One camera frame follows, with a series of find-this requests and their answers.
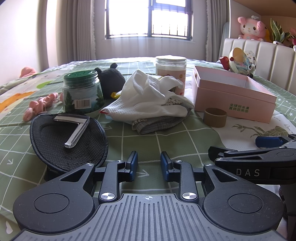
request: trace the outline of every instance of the ceiling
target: ceiling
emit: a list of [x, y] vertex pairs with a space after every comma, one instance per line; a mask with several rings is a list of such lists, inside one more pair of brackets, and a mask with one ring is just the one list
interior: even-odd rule
[[256, 13], [296, 18], [296, 0], [234, 0]]

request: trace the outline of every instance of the pine tree label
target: pine tree label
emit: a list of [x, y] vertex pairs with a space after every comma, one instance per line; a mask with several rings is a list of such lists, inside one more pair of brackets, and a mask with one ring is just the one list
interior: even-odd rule
[[63, 89], [64, 112], [88, 114], [97, 111], [105, 104], [100, 82], [89, 88]]

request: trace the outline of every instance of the white towel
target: white towel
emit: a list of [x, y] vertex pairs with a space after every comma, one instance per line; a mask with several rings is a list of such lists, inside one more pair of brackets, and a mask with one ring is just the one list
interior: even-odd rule
[[160, 116], [185, 117], [187, 109], [181, 105], [166, 105], [168, 100], [181, 101], [193, 109], [193, 103], [184, 96], [169, 91], [183, 88], [183, 83], [174, 77], [160, 80], [137, 69], [123, 86], [120, 97], [101, 110], [115, 121], [134, 121], [140, 118]]

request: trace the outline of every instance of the blue gripper pad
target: blue gripper pad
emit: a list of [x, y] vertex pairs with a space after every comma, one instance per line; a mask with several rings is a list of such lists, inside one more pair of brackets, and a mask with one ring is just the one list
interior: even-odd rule
[[257, 147], [278, 147], [283, 145], [283, 141], [280, 137], [257, 137], [255, 140]]

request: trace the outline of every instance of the silver screw head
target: silver screw head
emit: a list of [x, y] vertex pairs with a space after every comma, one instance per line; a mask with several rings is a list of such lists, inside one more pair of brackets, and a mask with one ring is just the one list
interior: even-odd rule
[[186, 192], [182, 194], [182, 197], [187, 200], [193, 200], [196, 199], [197, 195], [193, 192]]
[[112, 192], [105, 192], [101, 195], [101, 198], [104, 200], [112, 200], [113, 198], [115, 198], [115, 194]]

